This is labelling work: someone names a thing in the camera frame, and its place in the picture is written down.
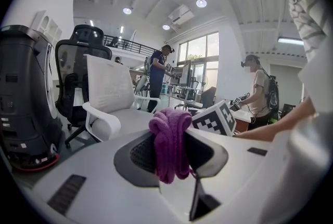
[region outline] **fluorescent light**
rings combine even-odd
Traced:
[[[197,0],[197,6],[199,8],[205,8],[207,6],[207,1],[205,1],[205,0]]]
[[[124,12],[125,14],[131,14],[131,13],[132,13],[132,10],[131,10],[130,8],[124,8],[124,9],[123,9],[123,12]]]
[[[304,42],[299,40],[299,39],[280,37],[278,39],[278,42],[279,43],[286,43],[286,44],[294,44],[294,45],[304,46]]]

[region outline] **window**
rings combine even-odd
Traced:
[[[208,34],[179,46],[178,62],[219,55],[219,33]]]
[[[207,57],[219,55],[219,33],[207,36]]]
[[[180,44],[178,62],[181,64],[179,65],[183,65],[186,60],[194,60],[192,76],[199,82],[198,89],[202,88],[202,83],[205,83],[203,90],[212,86],[216,87],[219,72],[219,48],[219,33],[208,34]]]
[[[178,59],[178,61],[184,61],[184,60],[186,60],[186,48],[187,48],[187,43],[185,43],[185,44],[181,44],[180,46],[179,46],[179,59]]]
[[[204,87],[205,90],[209,89],[212,86],[216,87],[218,72],[219,72],[218,61],[207,62],[207,68],[206,68],[207,85]]]
[[[206,56],[206,37],[188,42],[187,60],[204,58]]]

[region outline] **striped sleeve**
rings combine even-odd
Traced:
[[[323,40],[332,34],[329,7],[325,0],[289,0],[289,10],[310,61]]]

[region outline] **railing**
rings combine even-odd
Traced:
[[[104,45],[107,47],[115,47],[119,49],[128,50],[145,56],[151,56],[155,52],[154,48],[147,47],[145,45],[138,44],[125,39],[121,39],[121,41],[117,41],[115,44],[113,44],[112,43],[113,39],[114,36],[104,35]]]

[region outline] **backpack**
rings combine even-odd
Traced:
[[[278,111],[279,110],[279,86],[276,81],[276,77],[272,75],[268,75],[267,72],[264,69],[264,73],[267,75],[270,83],[268,85],[268,94],[265,95],[267,98],[267,107],[272,111]]]
[[[151,68],[151,56],[147,56],[144,62],[144,74],[149,75],[150,74],[150,68]]]

